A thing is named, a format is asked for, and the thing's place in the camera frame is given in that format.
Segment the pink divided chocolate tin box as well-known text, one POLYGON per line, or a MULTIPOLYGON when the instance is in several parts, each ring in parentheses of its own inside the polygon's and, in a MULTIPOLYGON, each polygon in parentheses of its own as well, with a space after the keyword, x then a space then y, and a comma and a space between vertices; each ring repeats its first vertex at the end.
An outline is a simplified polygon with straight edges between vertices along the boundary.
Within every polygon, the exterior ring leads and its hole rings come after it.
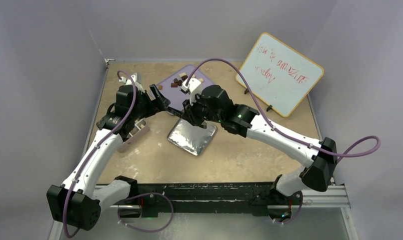
POLYGON ((134 128, 128 133, 127 138, 117 149, 117 152, 123 153, 127 151, 131 146, 135 145, 136 142, 141 140, 149 131, 150 127, 148 126, 145 118, 136 120, 134 128))

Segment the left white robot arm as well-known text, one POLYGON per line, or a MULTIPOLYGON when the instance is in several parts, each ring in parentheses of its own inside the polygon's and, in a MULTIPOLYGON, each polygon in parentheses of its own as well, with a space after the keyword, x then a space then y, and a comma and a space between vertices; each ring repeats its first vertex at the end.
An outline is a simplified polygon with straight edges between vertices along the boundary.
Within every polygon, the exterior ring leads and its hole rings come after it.
POLYGON ((156 85, 152 84, 149 88, 154 99, 135 83, 120 86, 115 103, 97 122, 94 141, 78 166, 61 185, 49 187, 46 197, 52 217, 63 224, 67 238, 76 235, 69 233, 68 226, 75 227, 77 231, 89 231, 96 225, 100 214, 118 202, 131 205, 138 200, 141 204, 152 204, 157 196, 170 201, 162 193, 141 192, 137 180, 121 175, 109 185, 96 188, 113 153, 129 140, 135 121, 163 112, 170 104, 156 85))

